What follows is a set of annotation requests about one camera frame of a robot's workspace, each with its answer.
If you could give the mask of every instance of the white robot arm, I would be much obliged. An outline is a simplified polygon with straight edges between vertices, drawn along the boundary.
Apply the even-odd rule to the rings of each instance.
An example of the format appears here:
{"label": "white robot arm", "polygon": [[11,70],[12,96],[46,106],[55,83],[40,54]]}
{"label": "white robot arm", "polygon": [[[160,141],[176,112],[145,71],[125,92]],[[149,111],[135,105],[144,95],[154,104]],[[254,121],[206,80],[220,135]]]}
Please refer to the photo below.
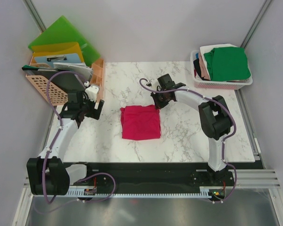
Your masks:
{"label": "white robot arm", "polygon": [[[222,150],[222,142],[233,125],[227,113],[214,102],[210,103],[202,95],[198,96],[187,92],[187,90],[191,89],[185,86],[185,84],[175,84],[169,74],[149,81],[147,86],[152,87],[152,90],[161,91],[160,93],[154,91],[151,93],[155,106],[158,109],[165,107],[169,101],[173,100],[184,103],[200,113],[201,127],[207,135],[209,142],[208,166],[213,172],[221,172],[225,169],[226,164],[223,160],[224,150]],[[213,99],[228,110],[223,97],[217,96]]]}
{"label": "white robot arm", "polygon": [[73,164],[65,168],[63,159],[70,140],[84,117],[96,120],[100,118],[104,101],[100,100],[98,105],[95,103],[99,89],[98,86],[91,85],[85,91],[68,93],[68,102],[64,104],[59,114],[62,123],[57,126],[55,136],[49,138],[46,147],[37,158],[30,158],[26,164],[33,194],[43,194],[42,166],[44,163],[49,169],[46,173],[46,191],[49,195],[65,195],[70,185],[86,177],[87,168],[84,164]]}

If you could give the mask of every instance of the folded red cloth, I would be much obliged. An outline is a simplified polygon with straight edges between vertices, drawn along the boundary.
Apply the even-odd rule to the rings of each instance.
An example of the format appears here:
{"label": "folded red cloth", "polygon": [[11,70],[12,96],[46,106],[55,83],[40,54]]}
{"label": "folded red cloth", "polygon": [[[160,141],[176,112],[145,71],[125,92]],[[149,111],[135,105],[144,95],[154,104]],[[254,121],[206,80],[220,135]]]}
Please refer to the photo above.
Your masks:
{"label": "folded red cloth", "polygon": [[154,105],[121,108],[123,139],[149,140],[160,138],[159,109]]}

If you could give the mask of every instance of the wire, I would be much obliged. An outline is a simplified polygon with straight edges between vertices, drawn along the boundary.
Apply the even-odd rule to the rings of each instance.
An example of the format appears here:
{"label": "wire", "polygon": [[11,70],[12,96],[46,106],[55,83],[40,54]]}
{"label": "wire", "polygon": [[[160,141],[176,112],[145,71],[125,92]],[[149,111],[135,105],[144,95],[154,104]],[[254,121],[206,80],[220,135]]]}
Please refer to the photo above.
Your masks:
{"label": "wire", "polygon": [[145,90],[147,90],[147,91],[150,91],[150,92],[153,92],[153,93],[169,93],[169,92],[176,92],[176,91],[190,92],[190,93],[193,93],[193,94],[195,94],[195,95],[197,95],[197,96],[199,96],[199,97],[201,97],[201,98],[203,98],[203,99],[205,99],[205,100],[208,100],[208,101],[211,101],[211,102],[215,103],[216,105],[220,106],[220,107],[228,114],[228,116],[230,117],[230,119],[231,119],[231,121],[232,121],[232,123],[233,123],[234,130],[233,130],[233,132],[232,132],[231,134],[227,135],[227,136],[224,137],[223,140],[222,140],[222,161],[223,161],[227,166],[231,167],[231,168],[234,170],[235,179],[234,179],[234,185],[233,185],[232,190],[230,191],[229,195],[223,199],[223,201],[227,200],[227,199],[232,195],[232,193],[233,193],[233,191],[234,191],[234,189],[235,189],[235,187],[236,187],[236,184],[237,184],[237,170],[236,170],[236,168],[235,168],[232,164],[229,164],[229,163],[227,163],[227,162],[225,161],[225,141],[226,141],[228,138],[234,136],[235,133],[236,133],[236,131],[237,131],[236,122],[235,122],[233,116],[231,115],[231,113],[229,112],[229,110],[227,110],[227,108],[226,108],[225,106],[223,106],[221,103],[219,103],[218,101],[213,100],[213,99],[208,98],[208,97],[204,97],[202,94],[200,94],[200,93],[198,93],[198,92],[195,92],[195,91],[193,91],[193,90],[190,90],[190,89],[181,89],[181,88],[179,88],[179,89],[170,89],[170,90],[165,90],[165,91],[156,91],[156,90],[152,90],[152,89],[149,89],[149,88],[147,88],[146,86],[144,86],[144,85],[142,84],[142,81],[148,82],[148,80],[145,79],[145,78],[141,78],[141,79],[139,80],[139,83],[140,83],[141,87],[143,87],[143,88],[144,88]]}
{"label": "wire", "polygon": [[44,158],[44,162],[43,162],[43,167],[42,167],[42,189],[43,189],[43,196],[44,196],[44,199],[45,201],[47,202],[47,204],[52,204],[52,202],[54,201],[54,199],[56,198],[56,196],[54,196],[50,201],[47,197],[47,192],[46,192],[46,184],[45,184],[45,171],[46,171],[46,164],[47,164],[47,159],[49,157],[49,154],[51,153],[51,149],[54,145],[54,143],[56,142],[61,130],[62,130],[62,127],[63,127],[63,121],[62,121],[62,118],[61,116],[59,115],[59,113],[57,112],[57,110],[55,109],[55,107],[52,105],[51,103],[51,100],[50,100],[50,96],[49,96],[49,85],[51,83],[51,81],[57,77],[58,75],[60,74],[65,74],[65,73],[72,73],[74,75],[77,75],[79,76],[81,79],[83,79],[83,81],[86,81],[85,77],[81,74],[78,74],[76,72],[72,72],[72,71],[61,71],[61,72],[58,72],[56,74],[54,74],[47,82],[47,86],[46,86],[46,96],[47,96],[47,100],[48,100],[48,103],[50,105],[50,107],[52,108],[53,112],[58,116],[58,119],[60,121],[60,127],[57,131],[57,133],[55,134],[51,144],[49,145],[49,150],[46,152],[46,155],[45,155],[45,158]]}
{"label": "wire", "polygon": [[226,190],[224,190],[224,192],[225,192],[225,196],[224,196],[224,198],[223,199],[221,199],[221,198],[219,198],[219,197],[217,197],[216,195],[214,195],[217,199],[219,199],[219,200],[224,200],[225,199],[225,197],[226,197]]}
{"label": "wire", "polygon": [[108,177],[110,177],[110,178],[112,179],[112,181],[113,181],[113,190],[112,190],[112,192],[111,192],[107,197],[105,197],[105,198],[103,198],[103,199],[100,199],[100,200],[89,200],[89,201],[85,200],[85,201],[83,201],[83,202],[102,202],[102,201],[104,201],[104,200],[110,198],[110,197],[114,194],[115,189],[116,189],[116,187],[117,187],[117,184],[116,184],[115,179],[113,178],[113,176],[111,176],[111,175],[108,174],[108,173],[96,173],[96,174],[93,174],[93,175],[91,175],[91,176],[89,176],[89,177],[86,177],[86,178],[84,178],[84,179],[80,179],[80,180],[78,180],[77,182],[86,181],[86,180],[88,180],[88,179],[90,179],[90,178],[93,178],[93,177],[96,177],[96,176],[99,176],[99,175],[106,175],[106,176],[108,176]]}
{"label": "wire", "polygon": [[86,180],[89,180],[89,179],[91,179],[91,178],[93,178],[93,177],[100,176],[100,175],[108,176],[108,177],[110,177],[110,178],[112,179],[112,181],[113,181],[113,190],[112,190],[112,192],[111,192],[107,197],[105,197],[105,198],[103,198],[103,199],[100,199],[100,200],[89,200],[89,201],[87,201],[87,200],[83,200],[83,201],[82,201],[82,200],[79,200],[79,199],[73,199],[73,200],[70,200],[70,201],[68,201],[68,202],[66,202],[66,203],[64,203],[64,204],[62,204],[62,205],[60,205],[60,206],[58,206],[58,207],[56,207],[56,208],[54,208],[54,209],[52,209],[52,210],[49,210],[49,211],[47,211],[47,212],[41,212],[41,211],[39,211],[39,210],[36,208],[35,202],[34,202],[34,203],[33,203],[33,209],[34,209],[38,214],[46,215],[46,214],[52,213],[52,212],[54,212],[54,211],[56,211],[56,210],[58,210],[58,209],[60,209],[60,208],[62,208],[62,207],[64,207],[64,206],[66,206],[66,205],[68,205],[68,204],[71,204],[71,203],[73,203],[73,202],[75,202],[75,201],[81,201],[81,202],[83,202],[83,203],[90,203],[90,202],[102,202],[102,201],[107,200],[108,198],[110,198],[110,197],[114,194],[115,189],[116,189],[116,187],[117,187],[117,184],[116,184],[116,182],[115,182],[115,179],[114,179],[114,177],[113,177],[111,174],[108,174],[108,173],[95,173],[95,174],[93,174],[93,175],[91,175],[91,176],[89,176],[89,177],[80,179],[80,180],[78,180],[77,182],[86,181]]}

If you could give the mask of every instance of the metal frame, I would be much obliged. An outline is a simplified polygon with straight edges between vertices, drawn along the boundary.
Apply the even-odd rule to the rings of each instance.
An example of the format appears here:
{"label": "metal frame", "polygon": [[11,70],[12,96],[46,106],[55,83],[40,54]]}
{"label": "metal frame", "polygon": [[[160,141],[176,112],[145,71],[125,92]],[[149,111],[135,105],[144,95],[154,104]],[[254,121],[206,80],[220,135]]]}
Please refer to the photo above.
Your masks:
{"label": "metal frame", "polygon": [[[43,32],[46,29],[46,26],[44,24],[44,22],[42,21],[39,13],[37,12],[37,9],[35,8],[34,4],[32,3],[31,0],[23,0],[23,2],[25,3],[25,5],[27,6],[29,12],[31,13],[33,19],[35,20],[36,24],[38,25],[39,29]],[[249,43],[251,37],[253,36],[254,32],[256,31],[256,29],[259,26],[259,23],[261,22],[263,16],[265,15],[265,13],[267,12],[269,6],[271,5],[271,3],[273,2],[273,0],[265,0],[265,2],[263,3],[260,11],[258,12],[253,24],[251,25],[246,37],[244,38],[241,47],[242,48],[246,48],[247,44]],[[256,135],[254,133],[253,130],[253,126],[251,123],[251,119],[249,117],[248,114],[248,110],[245,104],[245,101],[243,99],[243,94],[240,90],[236,91],[236,96],[237,96],[237,100],[238,100],[238,104],[240,106],[241,109],[241,113],[243,116],[243,120],[245,123],[245,127],[249,136],[249,140],[250,140],[250,144],[254,153],[254,157],[256,160],[256,163],[260,162],[261,164],[261,151],[260,151],[260,147],[258,145],[258,141],[256,138]],[[48,139],[49,136],[49,132],[50,132],[50,127],[51,127],[51,122],[53,119],[53,114],[50,120],[50,125],[49,125],[49,129],[46,133],[46,135],[44,136],[44,146],[46,145],[46,141]],[[192,163],[194,166],[201,166],[201,163]],[[238,165],[238,170],[237,170],[237,186],[236,189],[261,189],[261,188],[267,188],[269,189],[271,198],[272,198],[272,202],[276,211],[276,215],[278,217],[278,221],[280,223],[281,226],[283,226],[283,195],[282,195],[282,190],[280,188],[280,184],[279,181],[277,179],[276,173],[274,170],[269,170],[269,169],[262,169],[264,168],[264,166],[261,169],[258,169],[257,167],[250,167],[252,169],[243,169],[243,167],[241,167],[242,165],[244,165],[245,167],[249,167],[250,163],[235,163],[236,165]],[[142,167],[143,163],[137,163],[135,164],[138,167]],[[180,163],[181,166],[188,166],[186,163]],[[206,194],[205,192],[208,189],[217,189],[219,187],[202,187],[201,188],[201,192],[204,192],[204,194]],[[76,187],[76,186],[70,186],[69,189],[69,193],[65,196],[65,197],[73,197],[76,195],[80,195],[82,193],[80,193],[82,191],[82,189],[84,189],[84,187],[80,186],[80,187]],[[115,197],[163,197],[161,195],[153,195],[153,194],[117,194],[115,195]],[[168,195],[169,197],[179,197],[177,196],[177,194],[170,194]],[[23,188],[23,192],[21,194],[21,198],[20,198],[20,202],[17,208],[17,212],[15,214],[15,219],[13,221],[13,226],[18,226],[18,225],[25,225],[27,216],[28,216],[28,212],[29,212],[29,207],[31,205],[32,202],[32,194],[30,192],[30,188],[29,188],[29,181],[28,179],[26,180],[25,184],[24,184],[24,188]]]}

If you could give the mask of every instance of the white marble table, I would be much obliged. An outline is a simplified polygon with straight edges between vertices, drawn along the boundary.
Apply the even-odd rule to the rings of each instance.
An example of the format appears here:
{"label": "white marble table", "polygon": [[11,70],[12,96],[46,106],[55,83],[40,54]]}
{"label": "white marble table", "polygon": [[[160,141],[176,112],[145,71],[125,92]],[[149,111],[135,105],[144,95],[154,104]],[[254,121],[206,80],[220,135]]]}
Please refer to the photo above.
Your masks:
{"label": "white marble table", "polygon": [[[237,124],[237,133],[226,142],[227,161],[253,162],[254,156],[233,90],[196,89],[190,62],[107,63],[105,104],[100,119],[85,118],[73,136],[65,162],[204,162],[208,161],[208,139],[201,130],[199,114],[173,101],[162,110],[161,138],[145,141],[122,139],[120,108],[151,105],[150,92],[139,85],[140,78],[158,78],[169,73],[207,97],[222,95]],[[57,125],[55,117],[50,136]]]}

